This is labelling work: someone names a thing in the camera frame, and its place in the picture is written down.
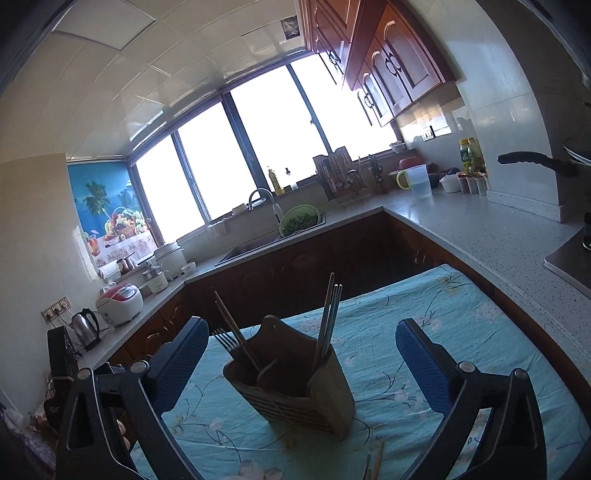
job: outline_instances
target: window frame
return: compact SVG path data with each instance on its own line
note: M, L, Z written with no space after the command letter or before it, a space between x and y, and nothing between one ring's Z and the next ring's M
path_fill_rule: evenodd
M308 109L308 112L310 113L310 118L311 118L310 123L313 124L316 127L316 129L318 130L318 134L320 135L320 139L322 140L322 143L324 144L328 154L331 155L332 153L334 153L334 150L331 148L329 141L326 137L326 134L324 133L322 125L320 124L320 121L319 121L318 117L316 116L316 113L315 113L314 108L310 102L310 99L308 98L306 91L303 88L303 85L301 84L299 78L297 77L293 67L291 66L292 62L297 61L302 58L305 58L309 55L315 55L315 54L316 53L312 52L312 51L296 52L294 54L287 56L284 59L273 62L273 63L255 71L255 72L245 75L244 77L242 77L240 79L236 79L233 82L230 82L228 85L224 86L223 88L220 88L216 92L212 93L211 95L209 95L209 96L205 97L204 99L202 99L201 101L197 102L194 106L189 108L186 112L183 112L183 114L179 115L179 117L176 118L170 125L168 125L166 128L163 128L159 133L153 135L152 138L150 138L148 141L146 141L144 145L142 145L140 148L138 148L137 151L133 152L133 154L131 154L126 159L127 163L128 163L129 176L131 178L132 184L136 188L136 192L138 194L140 204L141 204L142 208L144 209L146 216L151 219L150 228L151 228L152 233L154 235L154 239L156 240L156 243L158 245L162 245L164 243L163 235L158 227L158 223L157 223L156 219L154 218L152 209L150 207L150 202L145 194L145 190L144 190L143 185L141 183L141 178L139 176L139 172L138 172L138 168L136 166L136 163L138 162L138 160L141 157L143 157L147 152L149 152L149 150L151 150L155 145L160 143L166 137L171 137L171 139L173 141L178 160L179 160L181 167L183 169L183 172L185 174L185 178L187 180L187 183L189 184L189 188L191 190L191 193L193 194L193 198L195 200L197 208L198 208L198 210L205 222L205 225L199 227L197 230L195 230L193 232L188 232L185 236L191 235L195 232L199 232L202 229L207 228L208 225L211 225L212 223L216 222L217 220L219 220L221 218L225 218L231 214L231 212L228 212L228 214L224 214L218 218L211 217L209 210L207 208L207 205L206 205L206 203L203 199L203 196L201 195L201 192L199 190L199 187L197 185L197 180L195 178L193 170L191 169L191 166L190 166L189 161L187 159L187 154L185 152L184 145L181 140L180 134L178 133L178 129L181 128L184 124L188 123L193 118L195 118L199 114L203 113L204 111L208 110L209 108L213 107L214 105L216 105L218 103L221 103L222 107L224 108L224 111L225 111L226 116L228 117L228 121L230 123L230 127L232 128L234 136L236 137L238 145L240 146L240 149L242 151L242 155L244 156L246 165L248 167L248 170L251 173L252 179L253 179L256 187L258 189L269 190L272 193L272 195L275 196L275 193L269 187L269 184L267 182L267 178L262 170L261 164L256 156L256 152L255 152L255 150L251 144L251 141L248 137L248 133L246 132L244 124L242 123L242 118L241 118L240 113L236 107L236 103L234 102L234 99L232 97L232 89L236 88L237 86L242 85L243 83L246 83L246 82L252 80L253 78L256 78L256 77L258 77L262 74L265 74L267 72L270 72L272 70L286 67L287 70L289 71L289 74L290 74L297 90L299 91L299 93L302 97L302 100L306 104L306 108ZM372 125L372 121L370 120L369 115L367 114L367 111L365 110L365 108L363 108L362 104L360 105L360 108L361 108L361 110L363 110L364 116L368 120L369 124ZM398 129L397 129L396 125L394 124L394 122L391 122L390 126L394 132L394 136L399 138L400 132L397 131ZM387 152L390 152L390 150L384 150L383 152L378 152L377 156L381 157L384 154L386 154ZM353 162L355 163L358 161L360 161L361 164L364 165L365 163L367 163L367 157L364 157L360 160L354 160ZM302 180L298 181L298 184L300 186L308 185L308 184L314 182L314 179L315 179L315 177L311 176L306 179L302 179Z

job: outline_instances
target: blue tablecloth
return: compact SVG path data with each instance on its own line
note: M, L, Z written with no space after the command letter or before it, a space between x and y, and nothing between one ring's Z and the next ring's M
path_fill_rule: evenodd
M239 312L234 315L239 319ZM321 315L318 309L285 321L316 336ZM589 436L580 409L538 349L448 265L341 302L332 344L356 401L345 440L269 424L222 376L230 356L213 337L177 405L163 419L206 480L359 480L368 452L374 458L380 440L385 442L380 478L400 478L443 418L429 408L396 349L396 325L408 317L454 359L469 360L482 372L528 371L544 424L548 479L557 479ZM256 327L244 332L253 335ZM450 478L466 469L487 416L484 410L478 415ZM139 445L132 457L142 475L155 478Z

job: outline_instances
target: power outlet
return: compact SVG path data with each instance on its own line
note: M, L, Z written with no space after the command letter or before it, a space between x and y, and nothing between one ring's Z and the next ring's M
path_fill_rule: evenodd
M57 318L58 315L64 313L67 309L72 306L68 297L63 297L57 302L55 302L51 307L43 310L41 312L41 316L45 320L46 323L49 323L54 318Z

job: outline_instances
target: speckled countertop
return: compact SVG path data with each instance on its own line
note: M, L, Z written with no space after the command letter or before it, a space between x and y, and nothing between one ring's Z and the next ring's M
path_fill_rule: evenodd
M395 190L348 207L337 206L326 212L326 223L316 229L219 266L216 264L225 254L200 262L192 275L176 279L163 292L149 296L131 322L105 332L103 341L79 359L80 367L94 368L107 360L185 283L382 211L438 243L504 292L591 381L591 299L544 267L544 257L573 236L581 222L559 224L490 203L485 197L446 194L442 189L429 199L415 199L411 192Z

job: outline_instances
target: white container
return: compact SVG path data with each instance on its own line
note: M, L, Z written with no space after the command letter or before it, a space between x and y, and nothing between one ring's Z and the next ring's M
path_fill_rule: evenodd
M484 177L476 177L476 185L478 186L478 195L486 196L486 179Z
M408 187L403 187L400 183L400 175L404 175L407 179ZM427 174L427 166L425 164L417 165L416 167L407 168L398 172L396 175L396 183L403 190L411 190L415 197L425 198L433 195L431 191L431 182Z
M406 143L404 143L404 142L390 143L390 148L392 149L392 151L394 153L402 153L403 151L406 150Z
M168 255L170 252L176 250L178 248L177 242L170 242L169 244L164 244L161 247L158 247L154 250L154 258L156 260L160 260L163 256Z
M460 188L460 181L457 179L455 175L448 175L443 177L439 183L443 186L443 190L447 193L456 193L461 190Z
M476 179L474 177L466 177L468 181L468 189L470 193L473 195L478 195L478 184L476 183Z
M166 280L164 272L160 272L154 278L148 280L147 284L152 293L158 293L163 291L166 287L168 287L168 280Z
M175 250L163 255L158 259L158 265L162 268L163 272L168 272L166 278L171 281L179 277L181 269L187 265L187 260L183 254L184 249L177 247Z

